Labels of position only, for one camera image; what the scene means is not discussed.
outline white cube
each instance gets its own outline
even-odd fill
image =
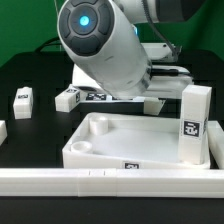
[[[68,89],[55,97],[56,111],[69,113],[80,103],[81,98],[81,91],[69,85]]]
[[[13,108],[15,119],[31,118],[33,109],[32,88],[24,87],[17,90]]]
[[[7,137],[5,121],[0,121],[0,145]]]
[[[182,162],[204,162],[211,89],[189,85],[183,91],[178,146],[179,160]]]

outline white tray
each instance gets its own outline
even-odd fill
[[[90,113],[63,148],[64,168],[209,169],[178,160],[179,119]]]

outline green background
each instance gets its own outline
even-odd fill
[[[13,55],[33,51],[57,36],[53,0],[1,0],[0,66]],[[183,49],[206,49],[224,60],[224,1],[207,0],[189,21],[158,24],[159,30]],[[141,24],[142,42],[157,41],[147,24]]]

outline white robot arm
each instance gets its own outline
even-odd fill
[[[142,96],[150,87],[152,64],[131,23],[146,22],[147,10],[153,22],[184,20],[183,2],[67,0],[59,14],[59,38],[75,64],[104,92],[118,99]],[[194,2],[200,5],[202,0]],[[177,15],[165,10],[168,3]]]

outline black table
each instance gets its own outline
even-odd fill
[[[195,84],[212,86],[210,120],[224,120],[224,62],[208,51],[185,51],[178,65]],[[0,68],[0,120],[8,138],[0,147],[1,168],[61,168],[61,150],[89,112],[143,115],[142,103],[80,104],[55,111],[54,98],[72,80],[64,53],[22,53]],[[15,120],[18,88],[32,87],[32,119]],[[179,118],[180,101],[167,100],[160,116]],[[0,223],[222,223],[224,200],[181,198],[1,197]]]

